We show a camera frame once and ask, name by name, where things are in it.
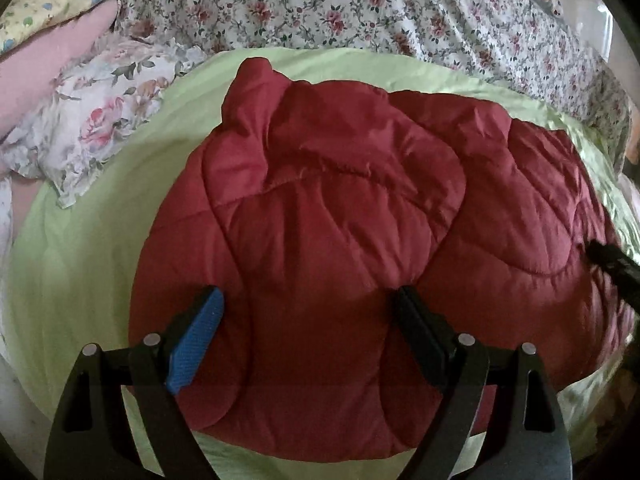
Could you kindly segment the red quilted puffer jacket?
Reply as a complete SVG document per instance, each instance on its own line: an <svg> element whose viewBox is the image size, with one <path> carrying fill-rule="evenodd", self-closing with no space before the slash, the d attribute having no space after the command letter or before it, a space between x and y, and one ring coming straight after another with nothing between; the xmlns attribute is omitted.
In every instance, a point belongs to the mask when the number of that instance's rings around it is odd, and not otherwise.
<svg viewBox="0 0 640 480"><path fill-rule="evenodd" d="M129 339L220 288L178 404L192 429L287 460L418 445L440 396L390 324L401 286L483 344L536 344L563 389L634 324L585 255L618 234L576 136L533 102L312 84L249 58L157 211Z"/></svg>

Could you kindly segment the light green bed sheet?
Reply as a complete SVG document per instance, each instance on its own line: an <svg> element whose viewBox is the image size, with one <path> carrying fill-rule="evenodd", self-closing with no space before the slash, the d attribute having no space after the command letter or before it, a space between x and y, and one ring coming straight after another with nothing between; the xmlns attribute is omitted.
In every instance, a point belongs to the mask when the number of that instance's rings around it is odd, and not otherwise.
<svg viewBox="0 0 640 480"><path fill-rule="evenodd" d="M541 102L456 70L408 56L355 49L265 49L294 80L358 80L388 91L454 93L499 103L515 118L562 129L578 149L626 252L639 252L639 223L617 185L596 133ZM162 109L74 206L44 186L13 245L3 307L6 352L30 400L55 413L81 347L126 346L139 255L160 203L186 159L219 124L231 81L248 52L221 53L172 84Z"/></svg>

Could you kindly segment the white dotted cloth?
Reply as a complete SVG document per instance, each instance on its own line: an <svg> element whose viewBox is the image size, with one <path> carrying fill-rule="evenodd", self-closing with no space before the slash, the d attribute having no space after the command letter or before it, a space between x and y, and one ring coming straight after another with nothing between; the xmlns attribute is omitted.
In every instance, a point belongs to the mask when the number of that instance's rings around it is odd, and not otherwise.
<svg viewBox="0 0 640 480"><path fill-rule="evenodd" d="M12 178L6 174L0 181L0 351L2 359L10 362L6 343L6 272L8 272L10 251L13 245L14 211Z"/></svg>

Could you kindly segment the large-rose floral pillowcase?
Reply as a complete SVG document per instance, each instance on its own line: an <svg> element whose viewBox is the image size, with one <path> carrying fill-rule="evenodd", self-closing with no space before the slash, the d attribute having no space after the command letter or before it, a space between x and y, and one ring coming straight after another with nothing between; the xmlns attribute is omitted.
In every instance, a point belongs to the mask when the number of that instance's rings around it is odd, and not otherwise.
<svg viewBox="0 0 640 480"><path fill-rule="evenodd" d="M1 143L1 166L48 180L68 208L105 164L163 105L165 90L206 61L199 47L149 44L114 32L70 62L53 93L26 113Z"/></svg>

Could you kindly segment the pink pillow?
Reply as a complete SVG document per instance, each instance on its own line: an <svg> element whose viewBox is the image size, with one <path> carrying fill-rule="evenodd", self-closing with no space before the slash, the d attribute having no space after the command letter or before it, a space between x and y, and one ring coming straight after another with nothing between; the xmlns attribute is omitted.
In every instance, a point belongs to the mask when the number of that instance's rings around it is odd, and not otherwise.
<svg viewBox="0 0 640 480"><path fill-rule="evenodd" d="M79 18L38 32L2 56L1 139L50 96L61 70L91 50L99 36L112 26L116 13L116 0L106 0Z"/></svg>

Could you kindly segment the rose floral quilt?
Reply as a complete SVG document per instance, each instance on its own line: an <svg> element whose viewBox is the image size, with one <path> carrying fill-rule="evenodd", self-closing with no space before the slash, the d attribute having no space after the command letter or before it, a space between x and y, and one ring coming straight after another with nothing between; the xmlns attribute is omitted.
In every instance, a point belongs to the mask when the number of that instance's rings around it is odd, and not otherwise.
<svg viewBox="0 0 640 480"><path fill-rule="evenodd" d="M115 27L211 54L354 48L462 70L593 128L615 169L631 134L628 96L605 60L530 0L119 0Z"/></svg>

